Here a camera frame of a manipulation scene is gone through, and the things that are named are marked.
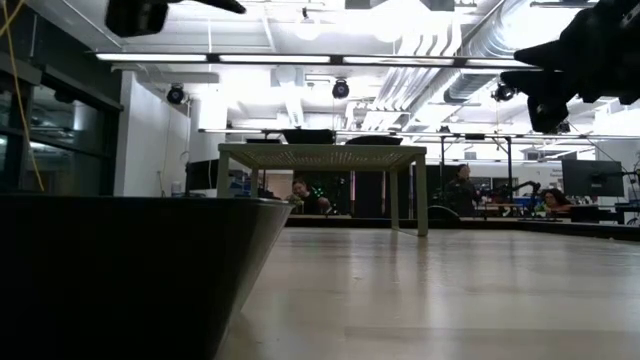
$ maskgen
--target woman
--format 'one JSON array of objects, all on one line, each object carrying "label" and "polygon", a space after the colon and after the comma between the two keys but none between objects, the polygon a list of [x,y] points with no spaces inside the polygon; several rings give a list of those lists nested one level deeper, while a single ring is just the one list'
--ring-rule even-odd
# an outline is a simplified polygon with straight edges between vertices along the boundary
[{"label": "woman", "polygon": [[302,213],[305,215],[321,215],[331,208],[327,198],[319,197],[309,191],[307,184],[301,179],[293,180],[291,191],[293,195],[287,199],[290,202],[295,200],[296,204],[302,203]]},{"label": "woman", "polygon": [[558,189],[543,191],[542,198],[547,212],[568,213],[571,210],[571,201]]},{"label": "woman", "polygon": [[470,174],[469,165],[458,165],[456,178],[451,180],[445,188],[449,207],[460,216],[474,216],[476,209],[473,202],[480,200],[475,186],[469,181]]}]

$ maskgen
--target white table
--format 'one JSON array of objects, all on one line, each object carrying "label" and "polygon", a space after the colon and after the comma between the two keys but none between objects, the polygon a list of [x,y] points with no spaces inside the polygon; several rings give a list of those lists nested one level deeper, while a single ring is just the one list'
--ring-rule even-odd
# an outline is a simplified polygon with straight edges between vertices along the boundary
[{"label": "white table", "polygon": [[418,236],[426,236],[427,149],[390,145],[278,145],[220,144],[218,197],[229,197],[229,159],[251,169],[251,197],[258,197],[260,170],[387,171],[391,179],[391,226],[400,228],[398,215],[398,170],[416,163]]}]

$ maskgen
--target table leg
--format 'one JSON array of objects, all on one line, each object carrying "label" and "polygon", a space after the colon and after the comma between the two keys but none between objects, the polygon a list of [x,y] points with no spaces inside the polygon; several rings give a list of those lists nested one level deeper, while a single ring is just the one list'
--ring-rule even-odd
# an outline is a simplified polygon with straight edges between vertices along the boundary
[{"label": "table leg", "polygon": [[418,197],[418,236],[427,236],[429,219],[427,215],[427,167],[424,155],[416,157],[416,188]]},{"label": "table leg", "polygon": [[391,228],[394,230],[400,229],[400,218],[398,214],[398,171],[391,170],[389,173],[391,179]]},{"label": "table leg", "polygon": [[229,197],[229,153],[226,151],[220,151],[220,158],[218,159],[218,183],[216,188],[219,199]]},{"label": "table leg", "polygon": [[251,198],[258,198],[258,178],[260,177],[260,169],[251,169]]}]

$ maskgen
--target computer monitor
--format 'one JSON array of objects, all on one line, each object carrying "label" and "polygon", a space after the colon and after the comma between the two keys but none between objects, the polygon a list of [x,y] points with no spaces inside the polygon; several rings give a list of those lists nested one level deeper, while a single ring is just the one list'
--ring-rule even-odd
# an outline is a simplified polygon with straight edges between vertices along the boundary
[{"label": "computer monitor", "polygon": [[569,196],[624,196],[618,161],[562,160],[564,193]]}]

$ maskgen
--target man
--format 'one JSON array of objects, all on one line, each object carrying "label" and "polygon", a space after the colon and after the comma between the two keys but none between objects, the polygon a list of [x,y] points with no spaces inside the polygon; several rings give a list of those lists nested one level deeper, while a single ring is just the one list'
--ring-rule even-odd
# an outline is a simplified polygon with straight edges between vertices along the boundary
[{"label": "man", "polygon": [[302,202],[302,213],[305,215],[321,215],[331,208],[327,198],[319,197],[309,191],[307,184],[301,179],[293,180],[291,190],[293,195]]},{"label": "man", "polygon": [[448,207],[460,216],[474,216],[475,207],[473,202],[480,200],[475,186],[469,181],[470,174],[469,165],[458,165],[456,178],[451,180],[445,187]]}]

